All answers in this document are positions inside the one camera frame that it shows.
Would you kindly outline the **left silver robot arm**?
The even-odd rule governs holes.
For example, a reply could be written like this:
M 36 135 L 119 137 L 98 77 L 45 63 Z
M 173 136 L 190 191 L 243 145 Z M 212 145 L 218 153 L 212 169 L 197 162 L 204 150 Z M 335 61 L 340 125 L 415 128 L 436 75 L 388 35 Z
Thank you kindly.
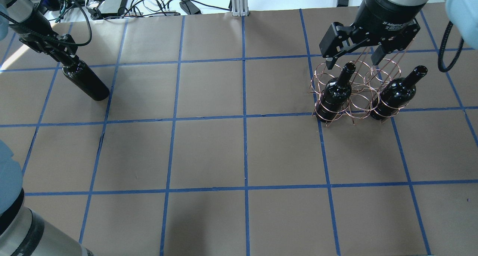
M 34 50 L 44 53 L 66 67 L 77 64 L 77 47 L 66 46 L 74 43 L 70 35 L 60 36 L 46 17 L 31 0 L 1 0 L 1 19 L 19 35 L 19 41 Z

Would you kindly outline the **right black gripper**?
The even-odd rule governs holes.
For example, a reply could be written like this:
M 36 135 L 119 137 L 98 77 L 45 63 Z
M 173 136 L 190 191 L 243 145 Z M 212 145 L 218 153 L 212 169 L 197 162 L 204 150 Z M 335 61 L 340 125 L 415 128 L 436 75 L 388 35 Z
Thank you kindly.
M 405 50 L 420 31 L 416 16 L 420 5 L 405 6 L 389 0 L 364 0 L 351 25 L 333 22 L 319 43 L 326 68 L 331 70 L 341 56 L 361 47 L 377 46 L 373 66 L 395 50 Z

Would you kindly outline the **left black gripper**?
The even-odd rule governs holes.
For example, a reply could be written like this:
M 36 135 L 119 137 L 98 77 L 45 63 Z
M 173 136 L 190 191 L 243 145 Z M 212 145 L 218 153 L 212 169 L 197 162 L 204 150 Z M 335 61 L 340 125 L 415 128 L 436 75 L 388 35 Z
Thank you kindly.
M 78 48 L 66 45 L 66 43 L 75 43 L 73 37 L 70 34 L 59 35 L 54 31 L 51 36 L 54 40 L 58 40 L 58 43 L 24 31 L 19 33 L 19 40 L 36 53 L 44 53 L 67 68 L 77 65 L 79 63 L 76 54 Z

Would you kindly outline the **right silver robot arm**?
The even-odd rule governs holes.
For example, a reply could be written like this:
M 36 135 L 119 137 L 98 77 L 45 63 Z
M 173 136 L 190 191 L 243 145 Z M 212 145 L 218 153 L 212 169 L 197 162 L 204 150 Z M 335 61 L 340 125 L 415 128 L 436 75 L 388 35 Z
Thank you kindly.
M 362 47 L 376 47 L 372 55 L 374 65 L 396 50 L 405 50 L 420 31 L 416 16 L 428 1 L 363 0 L 350 26 L 333 22 L 319 43 L 327 69 L 332 69 L 343 55 Z M 474 49 L 477 49 L 477 2 L 445 0 L 449 21 Z

